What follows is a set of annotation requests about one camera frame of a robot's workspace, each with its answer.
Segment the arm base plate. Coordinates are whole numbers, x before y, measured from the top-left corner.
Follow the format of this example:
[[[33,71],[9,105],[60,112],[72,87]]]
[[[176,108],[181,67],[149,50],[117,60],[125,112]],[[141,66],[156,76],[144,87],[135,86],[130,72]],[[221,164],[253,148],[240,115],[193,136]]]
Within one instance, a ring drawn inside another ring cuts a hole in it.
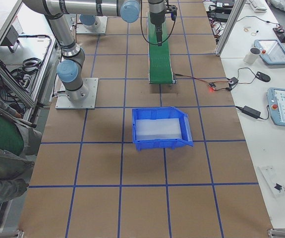
[[[107,21],[107,16],[81,14],[76,24],[76,34],[105,35],[107,29]]]
[[[55,106],[57,110],[95,109],[99,79],[82,79],[83,85],[77,91],[68,91],[65,89],[65,86],[61,84],[60,91],[63,92],[58,92],[57,102]]]

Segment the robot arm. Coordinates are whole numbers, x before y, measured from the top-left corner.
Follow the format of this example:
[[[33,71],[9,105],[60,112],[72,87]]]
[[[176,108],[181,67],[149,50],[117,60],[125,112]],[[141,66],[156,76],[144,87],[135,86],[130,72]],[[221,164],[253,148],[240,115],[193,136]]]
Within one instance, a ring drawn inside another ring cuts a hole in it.
[[[94,15],[81,14],[79,16],[79,20],[82,23],[82,25],[88,30],[95,30],[99,28],[101,24],[99,17]]]
[[[160,79],[171,80],[164,0],[27,0],[44,15],[61,48],[57,75],[72,103],[158,106]]]

